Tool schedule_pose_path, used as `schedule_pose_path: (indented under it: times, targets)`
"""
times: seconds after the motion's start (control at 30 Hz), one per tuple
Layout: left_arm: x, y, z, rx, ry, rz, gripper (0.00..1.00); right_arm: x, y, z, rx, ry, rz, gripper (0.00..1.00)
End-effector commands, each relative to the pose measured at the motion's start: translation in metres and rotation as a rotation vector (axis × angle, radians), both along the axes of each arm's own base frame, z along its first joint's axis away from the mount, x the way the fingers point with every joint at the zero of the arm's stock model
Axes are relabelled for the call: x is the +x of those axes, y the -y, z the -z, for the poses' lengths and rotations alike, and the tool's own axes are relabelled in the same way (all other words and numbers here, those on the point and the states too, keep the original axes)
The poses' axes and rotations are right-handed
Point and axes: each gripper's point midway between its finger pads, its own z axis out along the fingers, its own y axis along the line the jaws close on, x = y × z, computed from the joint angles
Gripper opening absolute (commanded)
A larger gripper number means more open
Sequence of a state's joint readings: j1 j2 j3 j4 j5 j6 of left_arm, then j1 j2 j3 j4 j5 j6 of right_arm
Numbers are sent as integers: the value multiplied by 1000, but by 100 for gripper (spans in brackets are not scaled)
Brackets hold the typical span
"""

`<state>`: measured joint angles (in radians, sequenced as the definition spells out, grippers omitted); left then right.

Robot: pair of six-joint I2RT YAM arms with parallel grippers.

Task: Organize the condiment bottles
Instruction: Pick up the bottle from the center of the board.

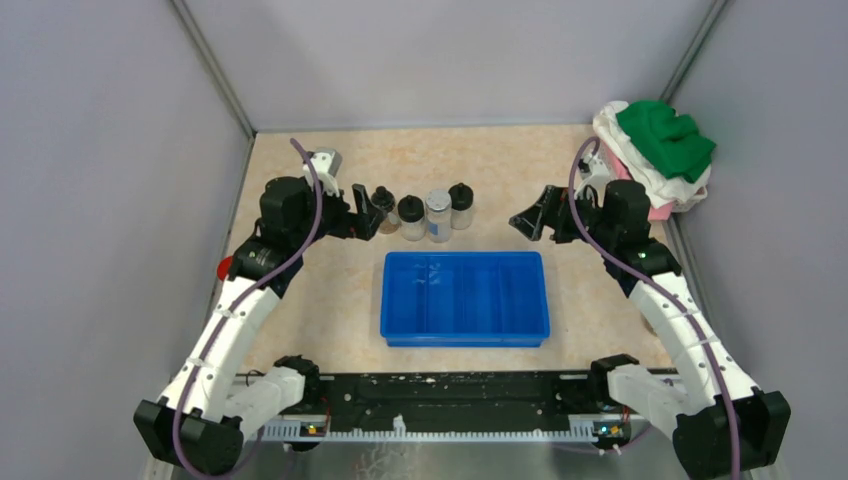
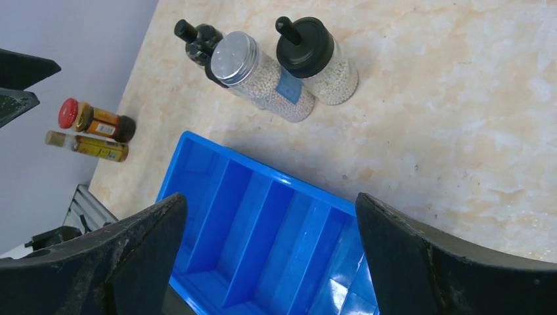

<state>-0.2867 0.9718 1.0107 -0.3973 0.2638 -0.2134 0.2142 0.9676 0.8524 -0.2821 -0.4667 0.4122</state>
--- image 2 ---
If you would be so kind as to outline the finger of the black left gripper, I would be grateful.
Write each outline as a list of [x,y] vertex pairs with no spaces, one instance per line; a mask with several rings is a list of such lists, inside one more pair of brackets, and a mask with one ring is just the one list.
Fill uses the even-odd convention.
[[61,71],[51,59],[1,50],[1,126],[40,104],[26,89]]

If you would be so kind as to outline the blue plastic divided bin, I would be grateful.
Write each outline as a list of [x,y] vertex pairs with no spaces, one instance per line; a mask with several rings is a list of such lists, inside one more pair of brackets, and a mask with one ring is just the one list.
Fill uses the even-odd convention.
[[158,197],[188,217],[170,286],[198,314],[378,314],[355,205],[190,131]]

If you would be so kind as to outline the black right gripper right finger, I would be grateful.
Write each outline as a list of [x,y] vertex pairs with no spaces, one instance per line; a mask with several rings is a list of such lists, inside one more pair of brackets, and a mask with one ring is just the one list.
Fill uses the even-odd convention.
[[367,193],[355,211],[382,314],[555,314],[556,265],[419,222]]

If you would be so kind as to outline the silver cap white bead jar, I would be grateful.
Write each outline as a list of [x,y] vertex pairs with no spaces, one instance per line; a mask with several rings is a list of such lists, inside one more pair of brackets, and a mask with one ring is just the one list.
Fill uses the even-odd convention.
[[315,106],[315,97],[302,82],[243,31],[228,33],[216,45],[211,70],[220,82],[255,107],[291,123],[303,121]]

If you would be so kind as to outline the black pourer cap grain jar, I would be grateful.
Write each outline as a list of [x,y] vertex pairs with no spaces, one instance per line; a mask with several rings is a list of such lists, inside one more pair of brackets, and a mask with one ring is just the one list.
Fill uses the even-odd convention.
[[359,74],[326,26],[312,16],[277,18],[276,56],[281,66],[320,102],[339,105],[355,93]]

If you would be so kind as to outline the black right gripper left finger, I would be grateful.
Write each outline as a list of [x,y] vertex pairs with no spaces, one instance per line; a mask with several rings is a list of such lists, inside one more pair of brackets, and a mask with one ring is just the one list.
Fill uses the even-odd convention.
[[188,216],[175,193],[118,222],[1,259],[2,314],[160,314]]

